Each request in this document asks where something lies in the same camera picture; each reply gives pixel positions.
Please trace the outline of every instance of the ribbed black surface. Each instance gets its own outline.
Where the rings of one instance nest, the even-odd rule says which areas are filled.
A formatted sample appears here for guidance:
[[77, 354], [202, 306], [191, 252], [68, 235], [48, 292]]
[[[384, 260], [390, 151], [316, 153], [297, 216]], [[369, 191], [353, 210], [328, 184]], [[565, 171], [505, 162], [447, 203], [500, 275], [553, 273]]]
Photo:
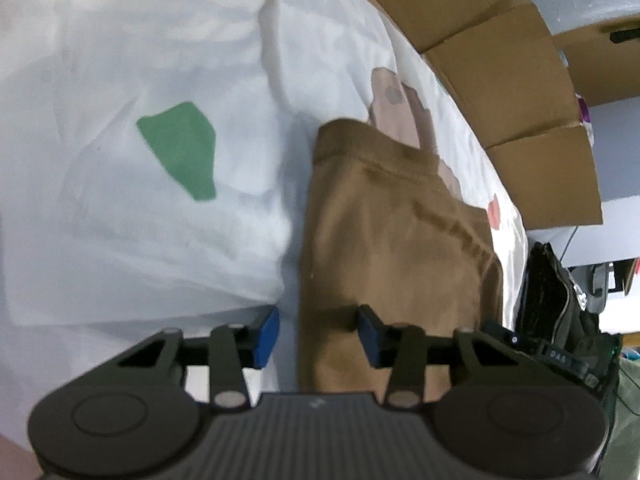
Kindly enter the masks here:
[[449, 456], [418, 416], [351, 394], [264, 395], [248, 413], [217, 418], [191, 456], [145, 480], [495, 478]]

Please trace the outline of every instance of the green cloth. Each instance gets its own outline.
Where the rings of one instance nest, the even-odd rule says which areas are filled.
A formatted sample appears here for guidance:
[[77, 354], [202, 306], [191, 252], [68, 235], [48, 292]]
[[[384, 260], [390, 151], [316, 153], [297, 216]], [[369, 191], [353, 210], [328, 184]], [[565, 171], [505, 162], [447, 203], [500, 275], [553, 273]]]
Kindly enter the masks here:
[[640, 471], [640, 361], [620, 358], [616, 419], [602, 460], [600, 478], [638, 480]]
[[216, 133], [190, 102], [180, 103], [136, 123], [158, 161], [194, 200], [213, 200], [213, 155]]

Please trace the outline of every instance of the white wall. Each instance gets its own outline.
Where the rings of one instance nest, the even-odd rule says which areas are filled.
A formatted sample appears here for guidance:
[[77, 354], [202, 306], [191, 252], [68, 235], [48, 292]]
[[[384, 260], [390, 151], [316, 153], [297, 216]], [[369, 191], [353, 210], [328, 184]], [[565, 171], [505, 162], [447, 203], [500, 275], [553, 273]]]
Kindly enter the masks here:
[[602, 199], [639, 195], [640, 97], [596, 106], [590, 113]]
[[631, 292], [610, 294], [607, 307], [600, 314], [600, 328], [609, 333], [640, 332], [640, 276], [636, 276]]
[[[640, 196], [604, 202], [602, 214], [603, 225], [578, 228], [562, 259], [563, 266], [615, 262], [640, 256]], [[572, 227], [565, 227], [528, 234], [534, 240], [551, 243], [560, 258], [572, 231]]]

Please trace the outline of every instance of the cable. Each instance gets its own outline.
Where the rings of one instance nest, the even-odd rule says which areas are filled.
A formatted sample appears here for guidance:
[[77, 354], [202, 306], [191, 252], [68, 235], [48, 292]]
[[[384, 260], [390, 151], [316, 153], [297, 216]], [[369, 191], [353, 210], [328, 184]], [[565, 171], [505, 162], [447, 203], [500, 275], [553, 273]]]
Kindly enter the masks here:
[[566, 250], [569, 248], [569, 244], [571, 243], [571, 240], [574, 239], [574, 236], [578, 231], [578, 227], [580, 227], [580, 226], [577, 225], [576, 227], [574, 227], [574, 232], [572, 232], [571, 236], [569, 236], [569, 241], [566, 243], [566, 245], [564, 247], [564, 251], [562, 251], [562, 256], [560, 256], [560, 263], [562, 263], [562, 259], [564, 258], [564, 255], [566, 254]]
[[[636, 383], [636, 382], [631, 378], [631, 376], [626, 372], [626, 370], [625, 370], [622, 366], [618, 367], [618, 369], [619, 369], [623, 374], [625, 374], [625, 375], [627, 376], [627, 378], [628, 378], [628, 379], [629, 379], [629, 380], [630, 380], [630, 381], [631, 381], [631, 382], [636, 386], [636, 388], [637, 388], [638, 390], [640, 390], [640, 384]], [[626, 409], [628, 409], [628, 410], [629, 410], [633, 415], [635, 415], [635, 416], [640, 416], [640, 413], [635, 412], [634, 410], [632, 410], [632, 409], [629, 407], [629, 405], [625, 402], [625, 399], [623, 399], [622, 397], [620, 397], [620, 394], [618, 393], [618, 390], [617, 390], [617, 389], [616, 389], [616, 397], [618, 398], [618, 400], [619, 400], [620, 402], [622, 402], [622, 405], [623, 405]]]

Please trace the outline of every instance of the black bag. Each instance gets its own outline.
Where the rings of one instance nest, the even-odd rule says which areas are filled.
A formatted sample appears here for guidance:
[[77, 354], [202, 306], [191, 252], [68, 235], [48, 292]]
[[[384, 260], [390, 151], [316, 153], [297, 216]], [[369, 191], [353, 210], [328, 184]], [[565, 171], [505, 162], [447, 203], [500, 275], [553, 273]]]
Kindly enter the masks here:
[[585, 335], [576, 288], [551, 245], [536, 243], [527, 261], [516, 332], [571, 351]]
[[[603, 298], [606, 302], [609, 277], [607, 273], [604, 280], [600, 266], [587, 267], [588, 270], [577, 273], [577, 283], [578, 280], [562, 268], [550, 244], [536, 243], [527, 261], [516, 332], [549, 341], [588, 365], [590, 373], [583, 386], [600, 402], [609, 419], [610, 435], [614, 422], [622, 336], [600, 331], [598, 314], [604, 309], [600, 302]], [[591, 296], [596, 312], [587, 310]], [[606, 447], [593, 470], [596, 475], [605, 450]]]

